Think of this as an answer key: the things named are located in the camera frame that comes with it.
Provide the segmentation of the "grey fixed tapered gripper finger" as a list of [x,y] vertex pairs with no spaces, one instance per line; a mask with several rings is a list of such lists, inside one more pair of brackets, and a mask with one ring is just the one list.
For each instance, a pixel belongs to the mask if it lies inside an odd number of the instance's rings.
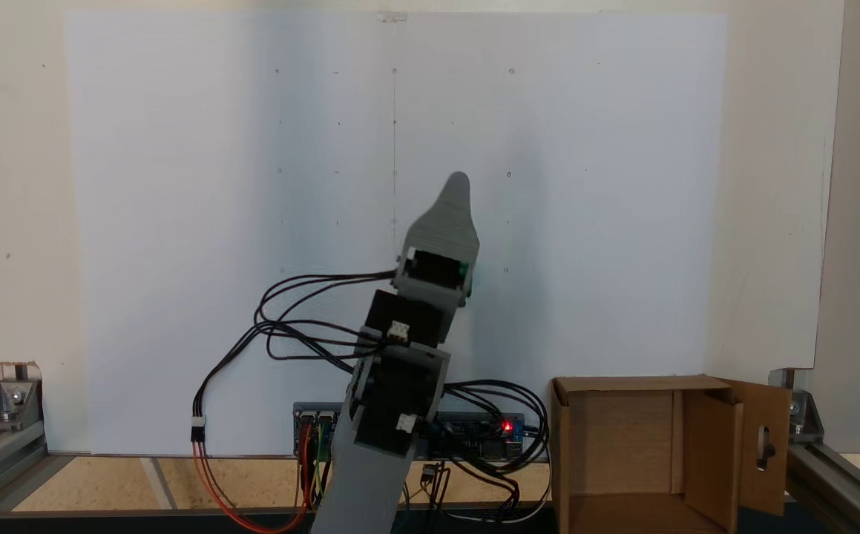
[[450,174],[436,201],[408,229],[406,248],[441,257],[477,257],[479,237],[473,223],[468,175]]

